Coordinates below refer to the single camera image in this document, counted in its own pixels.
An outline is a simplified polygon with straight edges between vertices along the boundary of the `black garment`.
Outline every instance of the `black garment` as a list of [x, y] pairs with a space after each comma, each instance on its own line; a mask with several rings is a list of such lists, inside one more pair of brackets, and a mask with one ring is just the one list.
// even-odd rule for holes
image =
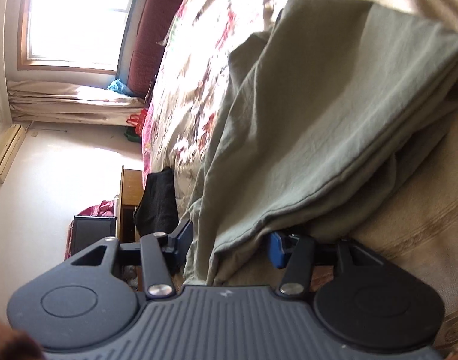
[[134, 223], [141, 237], [156, 231], [169, 234], [177, 227], [179, 216], [171, 168], [147, 175], [142, 200], [134, 212]]

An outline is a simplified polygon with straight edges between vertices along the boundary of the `beige blanket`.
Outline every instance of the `beige blanket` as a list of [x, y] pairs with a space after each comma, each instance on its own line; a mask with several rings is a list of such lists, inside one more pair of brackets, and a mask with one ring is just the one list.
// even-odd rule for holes
[[[269, 231], [307, 223], [321, 240], [347, 234], [412, 174], [458, 108], [458, 35], [368, 1], [289, 0], [229, 68], [187, 213], [188, 282], [227, 282]], [[252, 284], [256, 265], [244, 267]]]

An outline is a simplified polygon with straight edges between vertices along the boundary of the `bed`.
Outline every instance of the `bed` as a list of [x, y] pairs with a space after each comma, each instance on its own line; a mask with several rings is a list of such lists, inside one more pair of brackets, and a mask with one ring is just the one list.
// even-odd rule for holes
[[[458, 0], [375, 1], [458, 31]], [[251, 33], [270, 28], [285, 2], [184, 0], [175, 15], [142, 138], [143, 179], [173, 168], [179, 215], [227, 87], [228, 54]], [[458, 349], [458, 118], [416, 174], [353, 236], [439, 291], [446, 318], [436, 345]]]

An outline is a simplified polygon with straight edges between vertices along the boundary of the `maroon cushion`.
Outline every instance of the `maroon cushion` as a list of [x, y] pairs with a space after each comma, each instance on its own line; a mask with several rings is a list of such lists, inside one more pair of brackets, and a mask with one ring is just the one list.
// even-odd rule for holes
[[145, 3], [127, 78], [127, 86], [142, 98], [162, 61], [165, 48], [157, 42], [167, 35], [181, 3], [182, 0], [147, 0]]

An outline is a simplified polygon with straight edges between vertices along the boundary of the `curtain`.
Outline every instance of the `curtain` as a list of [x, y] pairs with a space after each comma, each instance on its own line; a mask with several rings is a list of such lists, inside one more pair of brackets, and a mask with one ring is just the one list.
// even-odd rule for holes
[[91, 123], [127, 126], [143, 100], [107, 89], [64, 82], [7, 82], [10, 110], [16, 121]]

